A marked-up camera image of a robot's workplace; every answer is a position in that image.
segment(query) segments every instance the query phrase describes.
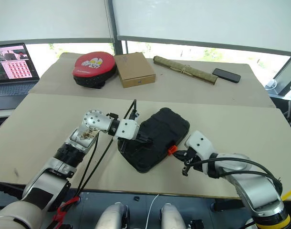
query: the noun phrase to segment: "laptop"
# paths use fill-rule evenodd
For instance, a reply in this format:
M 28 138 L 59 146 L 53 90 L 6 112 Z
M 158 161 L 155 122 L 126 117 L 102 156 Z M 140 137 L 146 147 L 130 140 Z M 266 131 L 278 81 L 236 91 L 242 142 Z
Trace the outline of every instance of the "laptop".
M 39 79 L 24 43 L 0 45 L 0 110 L 15 109 Z

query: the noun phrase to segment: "black wire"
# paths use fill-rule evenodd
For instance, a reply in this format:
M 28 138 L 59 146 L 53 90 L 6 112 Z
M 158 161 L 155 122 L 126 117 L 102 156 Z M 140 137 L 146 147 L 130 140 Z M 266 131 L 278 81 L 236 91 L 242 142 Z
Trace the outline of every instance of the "black wire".
M 99 141 L 99 133 L 98 133 L 98 137 L 97 137 L 96 143 L 95 143 L 95 145 L 94 145 L 94 150 L 93 150 L 93 152 L 92 152 L 92 155 L 90 156 L 90 158 L 89 158 L 89 160 L 88 160 L 88 163 L 87 163 L 86 169 L 85 169 L 85 171 L 84 171 L 84 173 L 83 173 L 83 176 L 82 176 L 82 178 L 81 178 L 81 180 L 80 180 L 79 186 L 78 186 L 78 188 L 77 188 L 77 190 L 76 190 L 76 192 L 75 192 L 75 195 L 74 195 L 75 197 L 77 196 L 77 194 L 78 194 L 78 192 L 79 192 L 79 190 L 80 190 L 80 187 L 81 187 L 81 185 L 82 185 L 82 183 L 83 183 L 83 181 L 84 181 L 84 178 L 85 178 L 85 176 L 86 176 L 86 173 L 87 173 L 87 170 L 88 170 L 88 168 L 89 168 L 89 165 L 90 165 L 90 163 L 91 163 L 91 161 L 92 161 L 92 159 L 93 159 L 94 153 L 95 153 L 95 151 L 96 151 L 96 149 L 97 149 L 98 141 Z
M 204 163 L 208 163 L 208 162 L 214 162 L 214 161 L 240 161 L 240 162 L 245 162 L 245 163 L 248 163 L 248 164 L 252 164 L 252 165 L 255 165 L 259 168 L 261 168 L 263 171 L 265 171 L 267 174 L 265 173 L 261 173 L 261 172 L 257 172 L 257 173 L 260 173 L 260 175 L 262 176 L 265 176 L 265 177 L 268 177 L 270 179 L 272 179 L 273 181 L 273 184 L 278 192 L 279 195 L 282 194 L 282 183 L 276 179 L 274 177 L 274 175 L 266 168 L 264 167 L 263 165 L 257 163 L 257 162 L 254 162 L 254 161 L 251 161 L 251 160 L 247 160 L 247 159 L 243 159 L 243 158 L 235 158 L 235 157 L 220 157 L 220 158 L 211 158 L 211 159 L 207 159 L 207 160 L 203 160 L 203 161 L 197 161 L 197 162 L 193 162 L 193 163 L 190 163 L 190 164 L 187 164 L 185 162 L 185 165 L 186 166 L 191 166 L 191 167 L 194 167 L 194 166 L 198 166 L 198 165 L 202 165 Z M 233 173 L 233 174 L 240 174 L 242 173 L 242 171 L 234 171 L 234 172 L 237 172 L 237 173 Z
M 255 222 L 252 221 L 252 222 L 250 222 L 250 223 L 244 225 L 243 227 L 240 227 L 239 229 L 245 229 L 245 228 L 248 228 L 248 227 L 250 227 L 250 226 L 252 226 L 252 225 L 254 225 L 254 224 L 255 224 Z
M 97 142 L 98 142 L 98 139 L 97 139 L 97 141 L 96 141 L 96 145 L 95 145 L 94 151 L 93 151 L 93 153 L 92 153 L 92 156 L 93 156 L 93 154 L 94 154 L 94 152 L 95 152 L 95 150 L 96 150 Z M 98 166 L 100 165 L 100 163 L 101 163 L 103 157 L 105 156 L 105 154 L 106 154 L 106 152 L 108 151 L 109 147 L 111 146 L 112 142 L 113 142 L 113 139 L 111 139 L 110 142 L 108 143 L 108 145 L 107 145 L 106 149 L 104 150 L 102 156 L 100 157 L 98 163 L 96 164 L 96 166 L 94 167 L 94 169 L 92 170 L 92 172 L 90 173 L 90 175 L 88 176 L 87 180 L 84 182 L 84 184 L 82 185 L 82 187 L 81 187 L 80 189 L 77 189 L 77 191 L 76 191 L 76 193 L 75 193 L 75 195 L 74 195 L 75 197 L 79 196 L 79 195 L 81 194 L 81 192 L 84 190 L 86 184 L 88 183 L 88 181 L 90 180 L 90 178 L 92 177 L 92 175 L 94 174 L 94 172 L 96 171 L 96 169 L 98 168 Z M 73 205 L 73 203 L 72 203 L 72 204 L 69 204 L 69 205 L 67 205 L 67 206 L 65 206 L 65 207 L 63 208 L 63 211 L 67 212 L 67 211 L 71 208 L 72 205 Z M 53 229 L 57 224 L 58 224 L 58 221 L 52 221 L 51 224 L 47 227 L 47 229 Z
M 106 152 L 108 151 L 109 147 L 111 146 L 113 142 L 113 139 L 111 138 L 111 140 L 109 141 L 106 149 L 104 150 L 102 156 L 100 157 L 98 163 L 96 164 L 96 166 L 94 167 L 94 169 L 92 170 L 92 172 L 90 173 L 90 175 L 88 176 L 87 180 L 84 182 L 83 186 L 81 187 L 81 189 L 78 192 L 78 195 L 80 195 L 80 193 L 84 190 L 85 186 L 87 185 L 88 181 L 90 180 L 90 178 L 92 177 L 92 175 L 94 174 L 94 172 L 96 171 L 96 169 L 98 168 L 98 166 L 100 165 L 103 157 L 105 156 Z
M 276 179 L 274 176 L 271 176 L 271 175 L 266 174 L 266 173 L 261 173 L 258 171 L 231 171 L 231 172 L 227 172 L 227 173 L 222 173 L 219 175 L 219 177 L 226 177 L 226 176 L 233 175 L 233 174 L 255 174 L 255 175 L 270 178 L 270 179 L 272 179 L 272 181 L 275 185 L 276 191 L 278 192 L 279 196 L 282 193 L 282 183 L 278 179 Z
M 125 118 L 128 116 L 128 113 L 131 111 L 131 109 L 132 109 L 133 106 L 134 106 L 134 110 L 137 110 L 137 100 L 136 100 L 136 99 L 133 100 L 131 106 L 130 106 L 129 109 L 127 110 L 127 112 L 126 112 L 126 114 L 125 114 L 125 116 L 124 116 L 123 119 L 125 119 Z M 94 174 L 94 172 L 96 171 L 96 169 L 98 168 L 98 166 L 100 165 L 100 163 L 101 163 L 103 157 L 105 156 L 105 154 L 106 154 L 106 152 L 108 151 L 109 147 L 111 146 L 112 142 L 113 142 L 113 139 L 110 140 L 110 142 L 108 143 L 108 145 L 107 145 L 106 149 L 104 150 L 102 156 L 100 157 L 98 163 L 96 164 L 96 166 L 94 167 L 94 169 L 92 170 L 92 172 L 91 172 L 90 175 L 88 176 L 87 180 L 84 182 L 84 184 L 83 184 L 82 187 L 81 187 L 81 183 L 82 183 L 82 181 L 83 181 L 84 178 L 85 178 L 85 175 L 86 175 L 87 169 L 88 169 L 88 167 L 89 167 L 89 165 L 90 165 L 90 162 L 91 162 L 91 160 L 92 160 L 92 158 L 93 158 L 93 156 L 94 156 L 94 152 L 95 152 L 96 149 L 97 149 L 97 144 L 98 144 L 98 139 L 97 139 L 97 141 L 96 141 L 96 143 L 95 143 L 95 146 L 94 146 L 94 150 L 93 150 L 93 152 L 92 152 L 92 155 L 91 155 L 91 157 L 90 157 L 90 159 L 89 159 L 89 161 L 88 161 L 87 167 L 86 167 L 86 169 L 85 169 L 85 171 L 84 171 L 83 177 L 82 177 L 82 179 L 81 179 L 81 181 L 80 181 L 80 184 L 79 184 L 79 186 L 78 186 L 78 188 L 77 188 L 77 191 L 76 191 L 76 193 L 75 193 L 74 196 L 79 196 L 79 195 L 81 194 L 81 192 L 84 190 L 84 188 L 85 188 L 85 186 L 87 185 L 88 181 L 90 180 L 90 178 L 92 177 L 92 175 Z M 69 204 L 69 205 L 65 206 L 64 209 L 63 209 L 63 211 L 68 211 L 72 205 L 73 205 L 73 204 Z M 53 229 L 57 224 L 58 224 L 57 221 L 52 221 L 51 224 L 47 227 L 47 229 Z
M 137 110 L 137 100 L 136 99 L 134 99 L 134 101 L 132 102 L 130 108 L 127 110 L 123 119 L 126 119 L 126 117 L 128 116 L 128 113 L 130 113 L 133 106 L 134 106 L 134 110 Z
M 255 166 L 261 168 L 263 171 L 265 171 L 271 177 L 274 177 L 274 175 L 266 167 L 264 167 L 263 165 L 261 165 L 261 164 L 259 164 L 257 162 L 251 161 L 251 160 L 243 159 L 243 158 L 219 157 L 219 158 L 211 158 L 211 159 L 203 160 L 203 161 L 197 161 L 197 162 L 193 162 L 193 163 L 190 163 L 190 164 L 186 164 L 185 163 L 185 165 L 193 167 L 193 166 L 198 166 L 198 165 L 202 165 L 204 163 L 214 162 L 214 161 L 240 161 L 240 162 L 245 162 L 245 163 L 252 164 L 252 165 L 255 165 Z

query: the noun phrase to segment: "white cable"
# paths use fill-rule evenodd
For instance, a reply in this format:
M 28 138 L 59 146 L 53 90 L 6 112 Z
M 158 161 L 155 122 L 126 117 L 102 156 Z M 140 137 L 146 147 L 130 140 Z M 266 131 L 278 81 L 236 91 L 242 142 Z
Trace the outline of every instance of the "white cable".
M 274 81 L 272 85 L 274 85 L 273 87 L 270 87 L 270 88 L 265 88 L 267 85 L 265 85 L 264 89 L 269 91 L 269 90 L 273 90 L 275 89 L 275 87 L 277 87 L 277 81 L 275 79 L 271 79 L 270 81 Z
M 147 214 L 147 219 L 146 219 L 146 225 L 145 225 L 145 229 L 147 229 L 147 223 L 149 222 L 149 216 L 150 216 L 150 212 L 151 212 L 151 208 L 152 208 L 152 205 L 154 203 L 154 201 L 156 200 L 156 198 L 159 196 L 159 194 L 157 196 L 155 196 L 155 198 L 152 200 L 152 203 L 150 205 L 150 209 L 149 209 L 149 213 Z

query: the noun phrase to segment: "laptop keyboard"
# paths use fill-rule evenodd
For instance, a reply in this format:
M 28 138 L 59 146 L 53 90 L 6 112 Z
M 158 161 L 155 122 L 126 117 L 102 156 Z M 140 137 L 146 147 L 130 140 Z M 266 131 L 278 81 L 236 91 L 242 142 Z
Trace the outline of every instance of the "laptop keyboard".
M 0 85 L 0 96 L 28 94 L 35 83 Z

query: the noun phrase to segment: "red cable tie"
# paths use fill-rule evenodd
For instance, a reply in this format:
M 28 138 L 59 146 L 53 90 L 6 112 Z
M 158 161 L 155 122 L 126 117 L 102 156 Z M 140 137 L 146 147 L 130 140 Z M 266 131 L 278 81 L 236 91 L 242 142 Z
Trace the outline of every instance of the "red cable tie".
M 73 197 L 72 199 L 68 200 L 66 203 L 58 207 L 57 213 L 52 218 L 53 221 L 59 222 L 58 225 L 56 226 L 56 229 L 60 228 L 60 226 L 63 224 L 64 217 L 67 213 L 67 211 L 62 211 L 62 208 L 69 204 L 79 201 L 79 199 L 80 197 Z

